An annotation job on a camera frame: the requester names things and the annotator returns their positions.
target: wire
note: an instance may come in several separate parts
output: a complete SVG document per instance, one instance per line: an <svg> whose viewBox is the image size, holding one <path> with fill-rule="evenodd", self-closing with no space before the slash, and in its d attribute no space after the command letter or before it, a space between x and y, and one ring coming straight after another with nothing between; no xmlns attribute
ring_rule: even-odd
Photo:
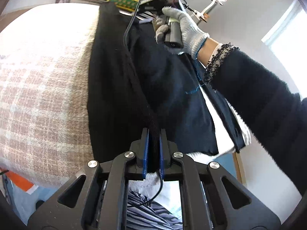
<svg viewBox="0 0 307 230"><path fill-rule="evenodd" d="M155 194L155 196L152 197L151 199L149 199L148 201L144 202L144 203L132 204L131 206L128 206L128 208L134 208L134 207L143 206L143 205L146 205L148 203L151 203L160 194L160 192L163 188L163 179L162 179L162 175L161 175L160 170L158 171L158 173L159 173L159 178L160 178L160 188L159 188L158 192Z"/></svg>
<svg viewBox="0 0 307 230"><path fill-rule="evenodd" d="M5 173L7 173L7 172L9 172L9 170L4 170L4 171L2 171L2 172L0 173L0 175L3 175L3 174L5 174Z"/></svg>
<svg viewBox="0 0 307 230"><path fill-rule="evenodd" d="M128 51L129 51L128 45L127 45L128 33L129 33L129 31L130 31L130 29L131 29L131 26L132 26L132 24L133 24L133 22L134 22L134 20L135 20L136 14L138 13L140 4L141 4L141 0L138 1L138 4L137 4L136 7L135 7L135 12L134 12L134 14L133 14L133 16L132 16L132 18L131 18L129 24L128 24L128 27L126 28L125 33L124 33L123 42L124 42L125 48L126 48Z"/></svg>

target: person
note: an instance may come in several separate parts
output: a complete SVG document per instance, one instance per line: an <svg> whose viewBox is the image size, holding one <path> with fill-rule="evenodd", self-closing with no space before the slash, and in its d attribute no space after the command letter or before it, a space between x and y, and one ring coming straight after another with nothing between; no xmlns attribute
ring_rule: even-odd
<svg viewBox="0 0 307 230"><path fill-rule="evenodd" d="M164 44L169 27L162 17L153 20L156 42L173 54L188 53L206 67L206 82L224 95L303 196L307 188L307 178L301 175L307 172L304 165L307 157L307 99L301 101L299 94L292 94L285 82L238 47L230 43L220 44L210 38L184 11L164 7L162 12L179 21L183 48L172 49ZM128 204L147 200L141 194L131 193ZM128 208L129 229L152 226L148 219L156 224L150 229L182 229L181 223L156 202L153 208L146 205Z"/></svg>

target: white knit glove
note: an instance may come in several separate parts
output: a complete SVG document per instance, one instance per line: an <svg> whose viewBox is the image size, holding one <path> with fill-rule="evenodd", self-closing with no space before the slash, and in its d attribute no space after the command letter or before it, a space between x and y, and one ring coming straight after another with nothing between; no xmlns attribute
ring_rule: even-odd
<svg viewBox="0 0 307 230"><path fill-rule="evenodd" d="M180 22L183 48L170 48L164 44L165 33L169 27L166 25L165 18L162 17L157 17L152 21L153 28L156 32L156 42L158 44L164 44L165 48L173 54L188 53L193 59L196 59L199 50L204 45L209 34L202 32L192 18L182 10L173 7L164 7L162 12L166 16L177 19Z"/></svg>

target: silver screw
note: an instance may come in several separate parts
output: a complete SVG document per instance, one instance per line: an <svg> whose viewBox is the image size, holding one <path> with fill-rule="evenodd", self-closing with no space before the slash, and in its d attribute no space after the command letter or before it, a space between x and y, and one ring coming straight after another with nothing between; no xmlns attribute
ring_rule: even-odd
<svg viewBox="0 0 307 230"><path fill-rule="evenodd" d="M220 164L217 162L211 162L209 166L213 169L218 169L220 167Z"/></svg>
<svg viewBox="0 0 307 230"><path fill-rule="evenodd" d="M91 160L91 161L89 161L89 162L87 163L87 165L88 165L90 168L95 168L95 167L98 165L98 163L97 163L97 161L95 161L95 160Z"/></svg>
<svg viewBox="0 0 307 230"><path fill-rule="evenodd" d="M126 158L134 157L134 153L133 153L132 151L127 151L127 152L125 153L125 157L126 157Z"/></svg>
<svg viewBox="0 0 307 230"><path fill-rule="evenodd" d="M176 151L176 152L173 153L173 156L174 156L175 158L182 158L182 157L183 157L183 154L182 154L180 151Z"/></svg>

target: window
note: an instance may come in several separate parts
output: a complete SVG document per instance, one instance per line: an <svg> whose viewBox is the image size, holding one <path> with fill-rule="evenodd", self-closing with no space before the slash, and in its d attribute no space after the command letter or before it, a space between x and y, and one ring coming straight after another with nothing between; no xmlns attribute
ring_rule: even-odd
<svg viewBox="0 0 307 230"><path fill-rule="evenodd" d="M295 0L263 37L286 68L302 97L307 97L307 14Z"/></svg>

